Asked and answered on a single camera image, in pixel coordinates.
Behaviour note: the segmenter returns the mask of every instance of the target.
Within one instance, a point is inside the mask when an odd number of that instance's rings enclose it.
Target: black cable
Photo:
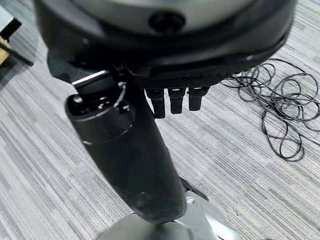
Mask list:
[[[276,66],[273,64],[273,62],[281,62],[282,64],[289,65],[298,70],[299,73],[281,77],[279,79],[277,76]],[[312,80],[314,83],[314,94],[303,93],[301,83],[303,80],[306,81],[306,78]],[[227,78],[225,81],[231,81],[234,83],[234,85],[230,85],[226,84],[224,81],[221,82],[222,85],[228,88],[238,89],[239,97],[243,101],[248,103],[256,102],[260,105],[260,107],[263,108],[264,111],[261,116],[262,132],[266,135],[272,150],[280,158],[288,162],[298,162],[302,160],[305,156],[303,140],[308,140],[320,146],[320,142],[312,139],[312,137],[308,135],[308,130],[320,133],[320,128],[314,129],[310,126],[311,121],[316,121],[316,119],[320,116],[320,102],[317,100],[319,84],[314,76],[306,73],[300,67],[288,61],[278,58],[271,58],[267,62],[260,64],[247,72],[235,74]],[[295,86],[295,91],[288,89],[290,84],[291,86]],[[246,93],[249,98],[245,98],[243,93]],[[311,105],[314,105],[317,111],[312,114],[311,117],[307,117],[305,108]],[[286,112],[289,107],[294,108],[297,113],[292,115]],[[272,114],[285,124],[284,135],[270,134],[270,131],[266,127],[266,118],[268,114]],[[305,131],[296,128],[295,125],[301,123],[305,126],[305,128],[307,128]],[[289,134],[291,133],[297,134],[298,139],[289,137]],[[280,140],[278,149],[275,148],[274,143],[272,143],[272,139]],[[283,153],[285,142],[291,142],[297,145],[297,149],[293,150],[293,153],[290,156],[285,156]]]

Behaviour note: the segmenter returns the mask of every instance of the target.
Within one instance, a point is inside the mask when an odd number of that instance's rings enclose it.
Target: metal stand base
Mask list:
[[[96,240],[240,240],[224,215],[193,191],[185,193],[186,213],[165,224],[151,224],[136,214],[121,219]]]

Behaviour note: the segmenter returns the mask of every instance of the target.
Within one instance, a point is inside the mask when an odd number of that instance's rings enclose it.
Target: gray carpet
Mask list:
[[[35,61],[26,67],[10,58],[0,67],[0,240],[92,240],[130,209],[68,122],[64,100],[75,91],[49,74],[31,1],[0,3],[23,22],[11,45]],[[320,80],[319,28],[320,1],[300,0],[276,56]],[[158,120],[160,131],[179,174],[242,239],[320,239],[320,147],[305,142],[299,163],[279,159],[261,132],[261,109],[220,84],[201,111],[187,109],[185,101],[183,114]]]

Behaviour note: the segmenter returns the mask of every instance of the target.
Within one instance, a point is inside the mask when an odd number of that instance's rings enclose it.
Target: cord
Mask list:
[[[294,68],[298,73],[289,76],[278,74],[274,63],[285,64],[286,68]],[[312,82],[315,93],[305,93],[302,83]],[[320,116],[320,102],[317,100],[319,84],[309,73],[300,67],[278,58],[270,58],[249,71],[235,74],[221,82],[222,85],[237,89],[240,99],[245,102],[256,102],[262,109],[262,132],[266,135],[272,150],[288,162],[299,162],[305,156],[303,140],[308,140],[318,146],[320,142],[313,139],[309,133],[320,133],[320,128],[311,126]],[[269,115],[276,117],[280,123],[285,124],[284,133],[274,134],[266,127]],[[280,140],[279,147],[275,147],[273,140]],[[284,154],[285,143],[296,145],[292,154]]]

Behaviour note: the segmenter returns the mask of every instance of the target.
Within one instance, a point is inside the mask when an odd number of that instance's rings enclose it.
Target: black knob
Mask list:
[[[158,34],[170,35],[179,32],[186,24],[186,19],[175,12],[157,12],[150,17],[149,25]]]

